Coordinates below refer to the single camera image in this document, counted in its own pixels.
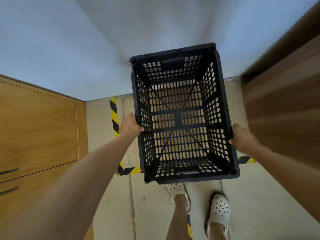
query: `white wall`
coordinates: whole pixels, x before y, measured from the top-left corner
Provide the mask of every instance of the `white wall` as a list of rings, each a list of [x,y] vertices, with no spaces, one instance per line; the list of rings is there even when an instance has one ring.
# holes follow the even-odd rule
[[[1,0],[0,74],[81,100],[132,92],[129,58],[215,42],[224,77],[318,0]]]

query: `black plastic crate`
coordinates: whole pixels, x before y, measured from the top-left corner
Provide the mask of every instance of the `black plastic crate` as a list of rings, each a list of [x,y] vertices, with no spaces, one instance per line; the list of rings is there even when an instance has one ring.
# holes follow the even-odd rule
[[[145,182],[240,175],[220,56],[205,44],[134,56],[132,88]]]

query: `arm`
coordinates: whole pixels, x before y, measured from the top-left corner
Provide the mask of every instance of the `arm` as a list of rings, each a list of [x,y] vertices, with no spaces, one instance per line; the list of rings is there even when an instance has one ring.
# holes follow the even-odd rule
[[[260,163],[320,223],[320,171],[264,147],[238,124],[233,133],[229,142]]]
[[[76,163],[0,239],[83,240],[99,202],[128,147],[143,130],[131,113],[120,135]]]

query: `wooden drawer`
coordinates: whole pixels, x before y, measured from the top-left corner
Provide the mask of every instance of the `wooden drawer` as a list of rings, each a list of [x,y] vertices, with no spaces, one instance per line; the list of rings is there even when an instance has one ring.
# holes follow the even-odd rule
[[[75,101],[0,81],[0,111],[0,182],[78,160]]]
[[[0,183],[0,228],[39,200],[75,163]]]

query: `white shoe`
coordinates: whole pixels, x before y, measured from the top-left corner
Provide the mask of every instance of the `white shoe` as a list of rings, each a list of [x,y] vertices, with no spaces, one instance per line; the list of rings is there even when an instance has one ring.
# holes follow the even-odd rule
[[[171,196],[172,202],[174,203],[174,205],[176,205],[176,203],[174,202],[174,198],[177,195],[184,195],[186,197],[186,201],[187,201],[187,206],[186,206],[186,213],[189,214],[190,210],[191,210],[191,203],[190,203],[190,199],[189,196],[183,186],[183,183],[178,183],[178,184],[166,184],[166,187],[169,191],[169,194]]]
[[[214,193],[212,196],[209,219],[206,223],[206,234],[209,240],[211,240],[209,237],[211,223],[220,223],[224,226],[224,232],[226,232],[229,229],[230,215],[230,205],[226,196],[221,193]]]

